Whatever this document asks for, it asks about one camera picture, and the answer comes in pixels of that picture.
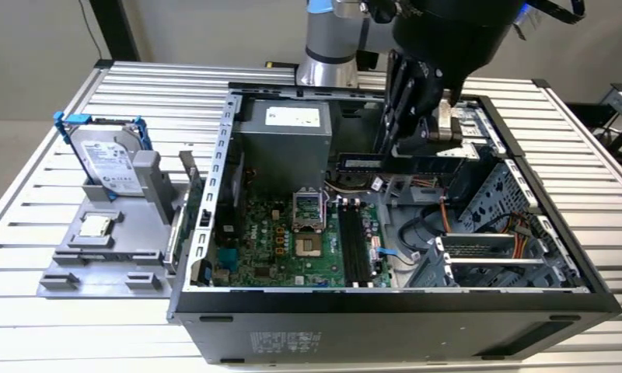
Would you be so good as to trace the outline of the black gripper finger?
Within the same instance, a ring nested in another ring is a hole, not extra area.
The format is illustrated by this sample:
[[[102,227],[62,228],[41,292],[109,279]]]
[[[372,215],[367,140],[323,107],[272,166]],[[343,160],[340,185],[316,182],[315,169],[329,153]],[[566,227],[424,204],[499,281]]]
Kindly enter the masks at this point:
[[[418,116],[419,144],[415,155],[435,155],[462,144],[462,132],[452,118],[452,108],[460,97],[463,83],[446,85],[443,71],[430,64],[418,64],[415,83],[415,115]]]
[[[428,76],[424,62],[401,52],[387,55],[387,77],[383,91],[383,113],[375,139],[375,151],[391,152],[393,145],[413,133],[419,122],[422,84]]]

